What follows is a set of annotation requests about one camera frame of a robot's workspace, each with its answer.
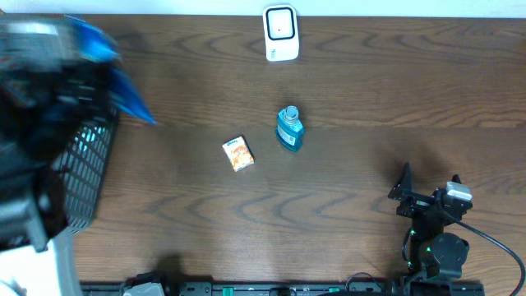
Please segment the teal mouthwash bottle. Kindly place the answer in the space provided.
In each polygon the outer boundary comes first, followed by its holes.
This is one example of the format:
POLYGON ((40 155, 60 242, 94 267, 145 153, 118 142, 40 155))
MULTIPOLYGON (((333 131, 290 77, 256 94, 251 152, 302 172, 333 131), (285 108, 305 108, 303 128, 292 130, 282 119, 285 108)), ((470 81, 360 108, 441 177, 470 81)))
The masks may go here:
POLYGON ((276 116, 276 122, 275 134, 279 142, 292 152, 300 150, 305 128, 299 118, 298 108, 289 105, 281 109, 276 116))

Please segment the blue Oreo cookie pack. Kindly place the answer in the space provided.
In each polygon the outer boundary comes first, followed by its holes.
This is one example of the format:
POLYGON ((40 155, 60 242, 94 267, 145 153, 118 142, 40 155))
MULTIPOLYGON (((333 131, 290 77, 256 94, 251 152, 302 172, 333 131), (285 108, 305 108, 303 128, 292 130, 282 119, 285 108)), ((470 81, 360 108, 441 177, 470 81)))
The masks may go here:
POLYGON ((118 66, 122 55, 117 42, 100 28, 75 17, 69 17, 76 36, 80 57, 95 63, 109 63, 109 96, 112 105, 134 118, 151 125, 156 120, 131 78, 118 66))

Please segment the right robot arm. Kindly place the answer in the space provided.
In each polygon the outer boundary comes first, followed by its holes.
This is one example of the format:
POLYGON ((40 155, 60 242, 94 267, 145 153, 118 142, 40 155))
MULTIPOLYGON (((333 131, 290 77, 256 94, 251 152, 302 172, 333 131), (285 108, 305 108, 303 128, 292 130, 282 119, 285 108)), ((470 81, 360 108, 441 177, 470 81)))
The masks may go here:
POLYGON ((412 171, 406 163, 388 198, 399 202, 396 214, 409 218, 402 257, 408 274, 399 280, 403 295, 451 295, 462 275, 469 243, 445 227, 461 220, 473 207, 471 190, 454 175, 444 187, 423 195, 413 190, 412 171))

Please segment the white wet wipes pack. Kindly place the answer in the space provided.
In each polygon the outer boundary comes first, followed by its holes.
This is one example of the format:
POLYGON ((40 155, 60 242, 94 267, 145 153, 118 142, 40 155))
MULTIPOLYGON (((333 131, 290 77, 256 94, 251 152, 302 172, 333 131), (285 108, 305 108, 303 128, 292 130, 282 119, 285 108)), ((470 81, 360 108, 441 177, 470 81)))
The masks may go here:
POLYGON ((105 131, 105 127, 83 127, 74 137, 74 149, 77 152, 93 149, 105 131))

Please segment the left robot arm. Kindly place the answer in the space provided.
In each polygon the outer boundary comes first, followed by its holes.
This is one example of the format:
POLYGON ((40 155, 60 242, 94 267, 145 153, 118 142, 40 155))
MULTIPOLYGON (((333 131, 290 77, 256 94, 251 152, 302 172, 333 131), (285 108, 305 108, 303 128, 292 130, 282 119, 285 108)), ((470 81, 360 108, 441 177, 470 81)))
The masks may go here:
POLYGON ((73 235, 97 202, 116 52, 75 18, 1 18, 1 292, 79 295, 73 235))

